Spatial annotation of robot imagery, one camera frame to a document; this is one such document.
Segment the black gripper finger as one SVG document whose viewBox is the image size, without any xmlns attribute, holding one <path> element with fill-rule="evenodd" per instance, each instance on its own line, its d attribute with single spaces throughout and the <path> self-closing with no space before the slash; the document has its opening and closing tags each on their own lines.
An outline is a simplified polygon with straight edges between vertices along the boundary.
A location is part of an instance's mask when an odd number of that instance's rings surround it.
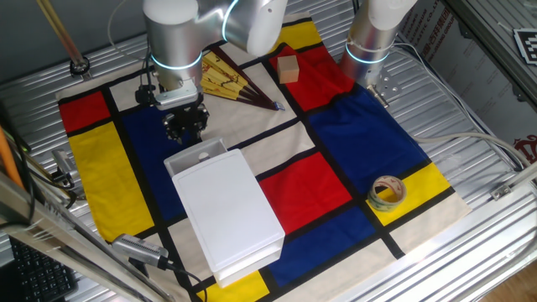
<svg viewBox="0 0 537 302">
<path fill-rule="evenodd" d="M 209 116 L 206 107 L 191 109 L 189 132 L 193 141 L 201 141 L 201 132 L 206 129 Z"/>
<path fill-rule="evenodd" d="M 184 145 L 184 139 L 187 133 L 186 125 L 178 117 L 163 117 L 162 123 L 170 140 L 176 141 L 180 145 Z"/>
</svg>

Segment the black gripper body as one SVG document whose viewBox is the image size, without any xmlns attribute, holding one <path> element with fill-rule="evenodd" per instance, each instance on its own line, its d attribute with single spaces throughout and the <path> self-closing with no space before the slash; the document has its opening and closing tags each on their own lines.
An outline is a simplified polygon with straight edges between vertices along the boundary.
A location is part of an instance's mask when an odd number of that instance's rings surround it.
<svg viewBox="0 0 537 302">
<path fill-rule="evenodd" d="M 206 106 L 203 102 L 191 103 L 185 107 L 172 109 L 169 124 L 172 126 L 206 125 Z"/>
</svg>

